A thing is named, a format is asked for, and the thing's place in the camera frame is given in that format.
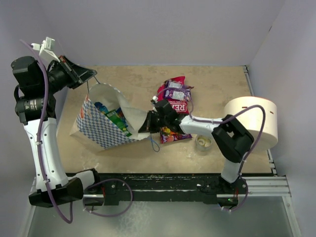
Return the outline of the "purple Fox's candy bag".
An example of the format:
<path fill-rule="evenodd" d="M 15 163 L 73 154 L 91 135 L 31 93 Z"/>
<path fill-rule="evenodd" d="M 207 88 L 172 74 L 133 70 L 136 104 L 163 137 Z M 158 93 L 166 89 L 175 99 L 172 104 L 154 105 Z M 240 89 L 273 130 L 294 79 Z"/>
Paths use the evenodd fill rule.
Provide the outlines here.
<path fill-rule="evenodd" d="M 171 131 L 168 127 L 162 127 L 160 129 L 160 142 L 162 144 L 174 141 L 180 141 L 184 139 L 191 139 L 192 135 L 190 134 L 181 134 Z"/>

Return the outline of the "green snack pack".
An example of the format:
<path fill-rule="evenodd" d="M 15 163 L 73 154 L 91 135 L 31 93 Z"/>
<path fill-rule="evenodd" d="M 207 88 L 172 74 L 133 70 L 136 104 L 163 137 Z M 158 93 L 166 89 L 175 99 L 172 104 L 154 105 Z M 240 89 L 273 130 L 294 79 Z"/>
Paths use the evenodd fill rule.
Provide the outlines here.
<path fill-rule="evenodd" d="M 112 122 L 114 123 L 122 132 L 125 136 L 130 137 L 131 133 L 127 129 L 128 125 L 125 121 L 124 117 L 121 117 L 116 110 L 109 111 L 108 113 L 105 114 L 105 116 Z"/>

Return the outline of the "blue colourful snack bag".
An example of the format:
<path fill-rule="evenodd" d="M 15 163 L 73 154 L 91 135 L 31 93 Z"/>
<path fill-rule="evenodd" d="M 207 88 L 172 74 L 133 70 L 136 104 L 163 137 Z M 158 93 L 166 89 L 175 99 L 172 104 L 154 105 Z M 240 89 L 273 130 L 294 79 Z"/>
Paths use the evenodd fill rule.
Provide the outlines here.
<path fill-rule="evenodd" d="M 102 114 L 106 115 L 109 111 L 105 105 L 103 105 L 101 102 L 95 102 L 94 106 L 101 112 Z"/>

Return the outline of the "red Real chips bag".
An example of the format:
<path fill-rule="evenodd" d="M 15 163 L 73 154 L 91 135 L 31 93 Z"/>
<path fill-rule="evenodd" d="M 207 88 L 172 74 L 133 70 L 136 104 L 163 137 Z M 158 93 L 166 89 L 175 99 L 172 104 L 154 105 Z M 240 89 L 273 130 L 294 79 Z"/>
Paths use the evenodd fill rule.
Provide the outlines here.
<path fill-rule="evenodd" d="M 185 76 L 166 80 L 157 90 L 158 101 L 166 99 L 172 108 L 181 114 L 188 114 L 192 86 L 185 85 Z"/>

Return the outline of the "purple chocolate snack packet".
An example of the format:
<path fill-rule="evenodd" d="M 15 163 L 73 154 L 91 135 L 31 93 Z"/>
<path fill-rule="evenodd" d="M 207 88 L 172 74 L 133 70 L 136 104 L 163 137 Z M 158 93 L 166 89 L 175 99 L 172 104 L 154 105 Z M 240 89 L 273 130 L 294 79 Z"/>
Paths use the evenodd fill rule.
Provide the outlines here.
<path fill-rule="evenodd" d="M 166 83 L 166 90 L 163 92 L 163 98 L 168 100 L 190 101 L 191 90 L 194 86 L 188 86 L 180 82 L 169 80 Z"/>

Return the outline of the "blue checkered paper bag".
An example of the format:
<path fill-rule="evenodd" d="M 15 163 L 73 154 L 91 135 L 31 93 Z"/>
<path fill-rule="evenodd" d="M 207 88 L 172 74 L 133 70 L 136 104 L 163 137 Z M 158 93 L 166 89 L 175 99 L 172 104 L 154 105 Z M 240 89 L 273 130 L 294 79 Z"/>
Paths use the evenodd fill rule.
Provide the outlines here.
<path fill-rule="evenodd" d="M 108 111 L 116 110 L 121 117 L 124 117 L 131 136 L 125 136 L 114 123 L 99 112 L 94 106 L 95 102 L 101 102 Z M 97 83 L 89 89 L 70 135 L 94 153 L 144 139 L 152 140 L 150 133 L 138 133 L 147 113 L 132 107 L 126 97 L 114 86 Z"/>

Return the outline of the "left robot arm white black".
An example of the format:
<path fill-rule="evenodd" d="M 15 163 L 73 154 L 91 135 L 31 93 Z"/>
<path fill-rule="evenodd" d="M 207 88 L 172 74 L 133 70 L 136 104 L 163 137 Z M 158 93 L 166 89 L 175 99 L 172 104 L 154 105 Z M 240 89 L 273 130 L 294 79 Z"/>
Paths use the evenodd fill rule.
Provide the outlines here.
<path fill-rule="evenodd" d="M 84 190 L 95 194 L 102 182 L 92 168 L 68 177 L 61 163 L 57 144 L 54 94 L 65 87 L 75 89 L 97 72 L 60 56 L 48 68 L 39 60 L 24 56 L 11 63 L 18 84 L 14 90 L 15 112 L 29 138 L 36 167 L 35 191 L 29 195 L 33 206 L 50 208 L 83 198 Z"/>

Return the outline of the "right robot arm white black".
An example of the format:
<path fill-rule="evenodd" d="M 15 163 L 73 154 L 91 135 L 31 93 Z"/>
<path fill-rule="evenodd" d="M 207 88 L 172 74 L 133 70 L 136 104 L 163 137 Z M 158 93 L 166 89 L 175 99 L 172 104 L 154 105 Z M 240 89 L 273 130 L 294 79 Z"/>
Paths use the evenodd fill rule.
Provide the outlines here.
<path fill-rule="evenodd" d="M 138 132 L 158 133 L 163 127 L 179 134 L 213 138 L 226 159 L 219 178 L 220 189 L 225 193 L 231 193 L 237 188 L 239 169 L 244 156 L 250 151 L 254 137 L 234 116 L 206 119 L 181 114 L 163 99 L 154 102 L 154 109 L 148 111 Z"/>

